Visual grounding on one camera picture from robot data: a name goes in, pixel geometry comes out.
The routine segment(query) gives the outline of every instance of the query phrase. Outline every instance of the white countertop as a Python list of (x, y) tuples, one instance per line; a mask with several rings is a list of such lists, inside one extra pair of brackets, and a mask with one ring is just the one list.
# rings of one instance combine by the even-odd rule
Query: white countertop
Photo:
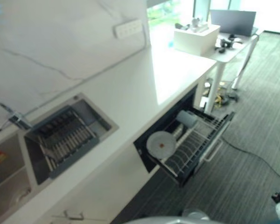
[(40, 108), (34, 119), (82, 92), (119, 129), (57, 177), (5, 224), (31, 224), (82, 183), (101, 164), (116, 157), (198, 83), (215, 66), (207, 58), (171, 50), (146, 49), (100, 76)]

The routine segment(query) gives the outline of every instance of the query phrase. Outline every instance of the computer monitor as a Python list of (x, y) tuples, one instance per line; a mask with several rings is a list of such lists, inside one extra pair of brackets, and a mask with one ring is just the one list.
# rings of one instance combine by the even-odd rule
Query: computer monitor
[(211, 23), (219, 25), (221, 33), (252, 36), (256, 12), (235, 10), (211, 10)]

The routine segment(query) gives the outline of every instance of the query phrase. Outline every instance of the striped carpet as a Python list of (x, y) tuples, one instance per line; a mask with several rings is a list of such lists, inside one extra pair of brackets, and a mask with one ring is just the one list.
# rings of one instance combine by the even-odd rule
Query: striped carpet
[[(239, 63), (230, 63), (223, 79), (233, 79)], [(280, 173), (280, 35), (260, 36), (238, 94), (238, 103), (214, 111), (237, 113), (224, 137)], [(226, 224), (264, 224), (277, 219), (270, 198), (277, 191), (280, 178), (263, 161), (223, 144), (182, 189), (158, 171), (112, 223), (176, 216), (182, 209), (196, 208)]]

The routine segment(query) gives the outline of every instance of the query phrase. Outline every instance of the faucet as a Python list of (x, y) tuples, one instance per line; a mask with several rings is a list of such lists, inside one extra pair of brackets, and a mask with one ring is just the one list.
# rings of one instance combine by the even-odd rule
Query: faucet
[(30, 124), (29, 121), (27, 121), (25, 119), (23, 114), (21, 114), (20, 112), (17, 112), (16, 110), (13, 110), (12, 108), (10, 108), (9, 106), (7, 106), (6, 104), (4, 104), (1, 101), (0, 101), (0, 106), (9, 113), (8, 120), (11, 123), (13, 123), (14, 125), (18, 126), (20, 129), (23, 129), (23, 130), (28, 130), (28, 129), (32, 128), (32, 125)]

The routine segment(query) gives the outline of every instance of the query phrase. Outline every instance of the marble backsplash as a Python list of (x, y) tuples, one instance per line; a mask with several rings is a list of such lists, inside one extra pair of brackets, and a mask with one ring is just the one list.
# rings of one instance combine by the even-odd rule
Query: marble backsplash
[[(146, 32), (115, 38), (114, 26), (136, 18)], [(0, 99), (27, 113), (148, 39), (145, 0), (0, 0)]]

